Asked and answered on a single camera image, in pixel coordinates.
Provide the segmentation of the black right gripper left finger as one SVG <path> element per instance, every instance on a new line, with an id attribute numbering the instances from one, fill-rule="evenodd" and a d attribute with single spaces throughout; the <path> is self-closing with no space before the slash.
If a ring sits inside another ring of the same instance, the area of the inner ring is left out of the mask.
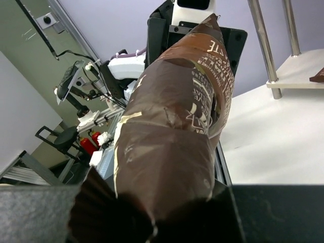
<path id="1" fill-rule="evenodd" d="M 72 242 L 78 186 L 1 186 L 1 242 Z"/>

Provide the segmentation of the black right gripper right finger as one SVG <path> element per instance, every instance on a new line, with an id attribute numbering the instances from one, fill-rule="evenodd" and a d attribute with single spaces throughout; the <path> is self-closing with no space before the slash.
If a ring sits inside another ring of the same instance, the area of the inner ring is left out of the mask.
<path id="1" fill-rule="evenodd" d="M 323 242 L 322 185 L 216 183 L 217 242 Z"/>

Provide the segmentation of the brown Kettle sea salt bag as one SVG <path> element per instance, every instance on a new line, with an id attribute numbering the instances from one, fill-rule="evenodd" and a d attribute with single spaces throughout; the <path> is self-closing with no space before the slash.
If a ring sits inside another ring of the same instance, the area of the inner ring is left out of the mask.
<path id="1" fill-rule="evenodd" d="M 139 77 L 114 134 L 114 188 L 91 168 L 70 212 L 74 242 L 209 242 L 215 148 L 234 74 L 211 14 Z"/>

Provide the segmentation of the brown Chuba bag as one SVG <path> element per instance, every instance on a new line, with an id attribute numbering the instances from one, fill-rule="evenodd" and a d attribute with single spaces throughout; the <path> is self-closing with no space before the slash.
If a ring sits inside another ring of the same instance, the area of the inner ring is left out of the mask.
<path id="1" fill-rule="evenodd" d="M 324 68 L 322 68 L 315 76 L 309 78 L 310 82 L 313 83 L 324 83 Z"/>

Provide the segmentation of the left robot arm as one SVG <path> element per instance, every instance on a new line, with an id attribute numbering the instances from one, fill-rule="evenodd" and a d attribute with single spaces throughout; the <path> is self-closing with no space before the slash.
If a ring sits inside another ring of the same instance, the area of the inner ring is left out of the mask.
<path id="1" fill-rule="evenodd" d="M 113 98 L 129 100 L 137 79 L 144 71 L 145 60 L 145 49 L 132 54 L 123 49 L 99 66 L 104 84 Z"/>

